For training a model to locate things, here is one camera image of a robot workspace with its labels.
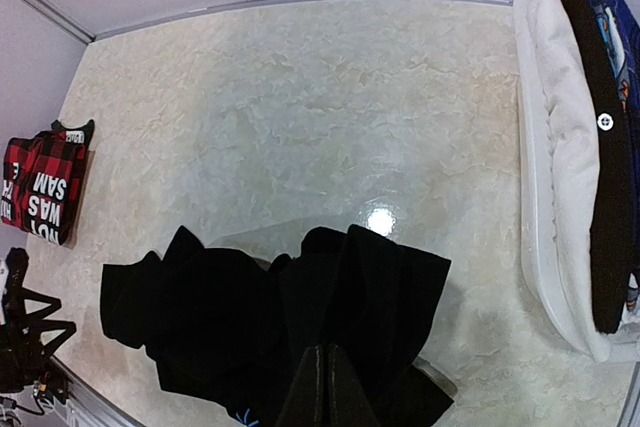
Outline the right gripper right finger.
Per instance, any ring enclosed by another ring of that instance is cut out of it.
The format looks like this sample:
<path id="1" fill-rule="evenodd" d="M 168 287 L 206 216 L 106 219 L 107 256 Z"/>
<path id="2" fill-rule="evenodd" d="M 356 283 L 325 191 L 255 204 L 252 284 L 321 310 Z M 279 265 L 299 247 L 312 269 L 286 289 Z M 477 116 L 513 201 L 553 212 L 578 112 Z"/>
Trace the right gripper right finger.
<path id="1" fill-rule="evenodd" d="M 328 350 L 327 387 L 330 426 L 379 426 L 357 373 L 337 345 L 330 345 Z"/>

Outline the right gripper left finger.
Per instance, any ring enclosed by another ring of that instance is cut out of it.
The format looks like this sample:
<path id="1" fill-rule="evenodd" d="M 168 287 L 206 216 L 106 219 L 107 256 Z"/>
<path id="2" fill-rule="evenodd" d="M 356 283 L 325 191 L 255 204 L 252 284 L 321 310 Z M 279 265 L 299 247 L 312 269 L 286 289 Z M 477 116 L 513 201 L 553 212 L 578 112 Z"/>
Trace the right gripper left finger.
<path id="1" fill-rule="evenodd" d="M 325 355 L 321 346 L 303 354 L 287 396 L 288 426 L 329 426 Z"/>

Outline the black t-shirt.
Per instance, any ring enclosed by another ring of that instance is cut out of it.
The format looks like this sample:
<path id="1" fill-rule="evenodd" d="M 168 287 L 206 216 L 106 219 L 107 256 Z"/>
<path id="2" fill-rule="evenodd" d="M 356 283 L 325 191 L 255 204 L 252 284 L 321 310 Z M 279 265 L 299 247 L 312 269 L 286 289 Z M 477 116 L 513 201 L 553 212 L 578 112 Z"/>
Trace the black t-shirt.
<path id="1" fill-rule="evenodd" d="M 143 349 L 166 392 L 212 401 L 247 426 L 288 426 L 304 352 L 347 354 L 379 426 L 430 426 L 452 398 L 415 364 L 450 261 L 364 227 L 310 230 L 262 265 L 180 228 L 163 255 L 102 270 L 104 334 Z"/>

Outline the blue plaid shirt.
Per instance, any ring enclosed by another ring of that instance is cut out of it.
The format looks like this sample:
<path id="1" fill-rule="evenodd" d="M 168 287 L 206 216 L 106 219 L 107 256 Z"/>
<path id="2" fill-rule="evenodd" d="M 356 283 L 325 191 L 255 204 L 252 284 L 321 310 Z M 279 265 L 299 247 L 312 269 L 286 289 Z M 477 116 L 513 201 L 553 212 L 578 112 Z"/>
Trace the blue plaid shirt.
<path id="1" fill-rule="evenodd" d="M 639 24 L 625 0 L 588 0 L 585 68 L 593 93 L 600 173 L 591 227 L 596 328 L 639 321 Z"/>

